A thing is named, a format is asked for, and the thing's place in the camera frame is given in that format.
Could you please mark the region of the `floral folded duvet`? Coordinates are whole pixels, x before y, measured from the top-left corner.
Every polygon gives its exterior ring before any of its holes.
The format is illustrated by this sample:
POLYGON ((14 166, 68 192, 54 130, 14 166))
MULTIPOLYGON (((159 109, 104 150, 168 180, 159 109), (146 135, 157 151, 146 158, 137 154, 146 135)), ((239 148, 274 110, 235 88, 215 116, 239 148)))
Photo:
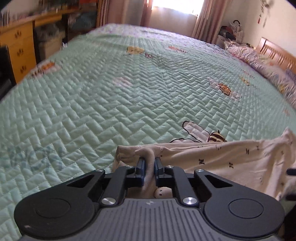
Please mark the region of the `floral folded duvet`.
POLYGON ((295 73, 281 69, 273 60, 249 47, 230 45, 227 51, 269 80, 295 108, 295 73))

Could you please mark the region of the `beige smiley print baby garment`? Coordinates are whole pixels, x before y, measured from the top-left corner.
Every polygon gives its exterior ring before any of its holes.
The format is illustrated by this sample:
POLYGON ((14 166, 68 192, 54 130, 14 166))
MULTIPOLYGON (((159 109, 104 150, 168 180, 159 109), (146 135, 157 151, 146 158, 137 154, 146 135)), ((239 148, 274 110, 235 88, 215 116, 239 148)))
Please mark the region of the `beige smiley print baby garment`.
POLYGON ((144 186, 133 188, 131 197, 154 196, 154 160, 160 158, 164 166, 177 166, 187 173, 204 169, 281 200, 290 186, 286 171, 295 168, 295 134, 286 128, 281 136, 271 140, 223 143, 173 140, 163 144, 118 146, 112 170, 135 166, 140 157, 145 159, 147 167, 144 186))

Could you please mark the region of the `wooden drawer desk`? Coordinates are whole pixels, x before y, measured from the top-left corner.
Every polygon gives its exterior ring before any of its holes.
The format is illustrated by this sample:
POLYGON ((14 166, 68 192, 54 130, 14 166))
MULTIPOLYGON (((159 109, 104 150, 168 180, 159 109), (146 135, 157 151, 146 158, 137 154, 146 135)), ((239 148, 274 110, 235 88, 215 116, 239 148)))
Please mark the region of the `wooden drawer desk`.
POLYGON ((20 83, 25 75, 40 61, 39 47, 34 39, 34 29, 36 27, 58 21, 67 24, 67 15, 88 11, 97 12, 98 7, 49 11, 1 27, 1 46, 8 48, 15 83, 20 83))

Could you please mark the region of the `pink window curtains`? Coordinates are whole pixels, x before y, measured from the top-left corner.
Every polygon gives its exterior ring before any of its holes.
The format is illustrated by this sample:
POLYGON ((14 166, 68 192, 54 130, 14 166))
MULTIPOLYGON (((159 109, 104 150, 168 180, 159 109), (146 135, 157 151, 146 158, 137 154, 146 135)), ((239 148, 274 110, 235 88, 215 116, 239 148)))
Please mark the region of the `pink window curtains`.
POLYGON ((215 44, 231 1, 99 1, 96 26, 149 27, 215 44))

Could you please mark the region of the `cluttered nightstand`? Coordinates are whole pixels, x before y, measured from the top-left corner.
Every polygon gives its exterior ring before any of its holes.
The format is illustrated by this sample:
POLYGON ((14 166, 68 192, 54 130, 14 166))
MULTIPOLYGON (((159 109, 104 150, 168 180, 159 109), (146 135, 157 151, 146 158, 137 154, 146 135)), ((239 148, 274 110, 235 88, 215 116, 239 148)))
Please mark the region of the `cluttered nightstand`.
POLYGON ((240 45, 243 43, 244 30, 239 20, 230 22, 227 26, 223 25, 217 36, 216 45, 225 49, 230 43, 240 45))

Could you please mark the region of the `white storage bin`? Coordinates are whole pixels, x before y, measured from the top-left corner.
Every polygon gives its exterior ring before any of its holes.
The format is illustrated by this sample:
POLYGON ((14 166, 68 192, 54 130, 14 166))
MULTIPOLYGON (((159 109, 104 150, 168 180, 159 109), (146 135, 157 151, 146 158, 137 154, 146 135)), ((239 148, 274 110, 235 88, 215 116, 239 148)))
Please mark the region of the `white storage bin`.
POLYGON ((50 56, 58 52, 62 47, 62 38, 56 37, 46 42, 39 43, 39 53, 41 61, 48 59, 50 56))

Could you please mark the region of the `wooden headboard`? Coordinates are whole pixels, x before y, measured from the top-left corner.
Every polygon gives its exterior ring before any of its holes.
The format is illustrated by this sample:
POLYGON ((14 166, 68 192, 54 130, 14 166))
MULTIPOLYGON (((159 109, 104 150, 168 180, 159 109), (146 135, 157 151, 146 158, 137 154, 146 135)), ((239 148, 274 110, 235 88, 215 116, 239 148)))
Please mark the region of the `wooden headboard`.
POLYGON ((270 40, 261 37, 256 49, 257 52, 267 56, 274 61, 283 70, 290 70, 295 74, 296 70, 296 58, 285 49, 281 48, 277 44, 274 44, 270 40))

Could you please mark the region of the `green quilted bee bedspread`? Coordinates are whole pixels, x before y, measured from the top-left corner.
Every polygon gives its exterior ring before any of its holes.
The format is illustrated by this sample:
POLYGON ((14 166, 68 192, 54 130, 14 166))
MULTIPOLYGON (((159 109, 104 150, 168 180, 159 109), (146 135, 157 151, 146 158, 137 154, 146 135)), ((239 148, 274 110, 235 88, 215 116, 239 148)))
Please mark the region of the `green quilted bee bedspread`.
POLYGON ((228 51, 182 35, 108 24, 76 37, 1 101, 1 240, 18 240, 27 195, 94 169, 119 145, 187 138, 183 122, 229 141, 295 130, 295 109, 228 51))

